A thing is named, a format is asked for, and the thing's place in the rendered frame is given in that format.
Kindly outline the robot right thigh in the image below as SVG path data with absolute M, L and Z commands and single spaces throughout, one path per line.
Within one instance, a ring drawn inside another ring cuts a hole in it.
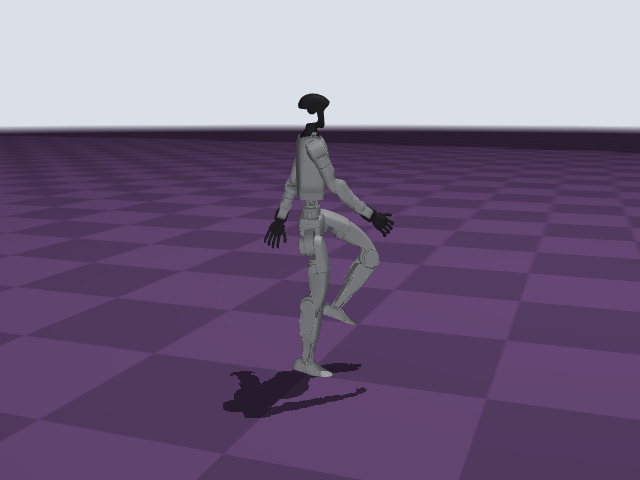
M 305 229 L 303 237 L 299 238 L 299 250 L 302 256 L 312 256 L 307 260 L 307 277 L 311 294 L 302 300 L 311 300 L 320 311 L 327 297 L 330 284 L 330 264 L 325 241 L 322 236 L 315 234 L 315 229 Z M 301 304 L 300 302 L 300 304 Z

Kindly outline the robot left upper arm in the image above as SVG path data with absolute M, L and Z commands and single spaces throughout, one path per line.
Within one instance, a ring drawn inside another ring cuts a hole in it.
M 295 156 L 295 159 L 294 159 L 294 162 L 293 162 L 293 166 L 292 166 L 292 169 L 291 169 L 291 173 L 290 173 L 290 176 L 289 176 L 289 181 L 290 181 L 290 183 L 292 185 L 297 187 L 297 185 L 296 185 L 296 156 Z

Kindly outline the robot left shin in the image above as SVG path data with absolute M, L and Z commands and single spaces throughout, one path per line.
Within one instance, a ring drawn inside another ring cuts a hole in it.
M 379 260 L 376 265 L 372 267 L 366 267 L 359 262 L 358 257 L 352 263 L 347 275 L 343 279 L 343 286 L 332 303 L 333 308 L 336 310 L 341 310 L 345 303 L 349 301 L 349 299 L 355 294 L 362 285 L 367 281 L 370 275 L 373 273 L 377 265 L 379 264 Z M 344 302 L 344 303 L 343 303 Z M 343 304 L 342 304 L 343 303 Z M 340 307 L 340 305 L 342 306 Z M 340 307 L 340 308 L 339 308 Z

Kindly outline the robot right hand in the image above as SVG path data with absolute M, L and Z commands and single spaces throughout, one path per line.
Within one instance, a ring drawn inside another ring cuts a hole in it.
M 369 207 L 369 206 L 367 206 L 367 207 Z M 371 207 L 369 207 L 369 208 L 371 208 Z M 393 229 L 391 225 L 394 225 L 394 222 L 389 220 L 385 216 L 392 216 L 392 214 L 391 213 L 383 213 L 382 214 L 381 212 L 377 213 L 377 211 L 375 211 L 374 209 L 372 209 L 372 210 L 374 211 L 374 213 L 372 214 L 370 219 L 366 218 L 363 215 L 360 215 L 360 216 L 363 219 L 365 219 L 366 221 L 372 222 L 374 227 L 383 234 L 383 237 L 386 237 L 386 235 L 390 233 L 390 230 Z M 391 225 L 389 225 L 388 222 L 391 223 Z M 387 226 L 389 229 L 386 228 L 385 226 Z M 386 231 L 387 234 L 382 230 L 382 228 Z

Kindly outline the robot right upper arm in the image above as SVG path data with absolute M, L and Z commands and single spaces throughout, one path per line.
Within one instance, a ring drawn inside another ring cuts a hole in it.
M 307 143 L 305 147 L 309 158 L 315 163 L 328 190 L 332 194 L 338 195 L 334 189 L 334 185 L 338 180 L 341 179 L 335 178 L 335 170 L 329 159 L 328 151 L 324 143 L 318 140 L 313 140 Z

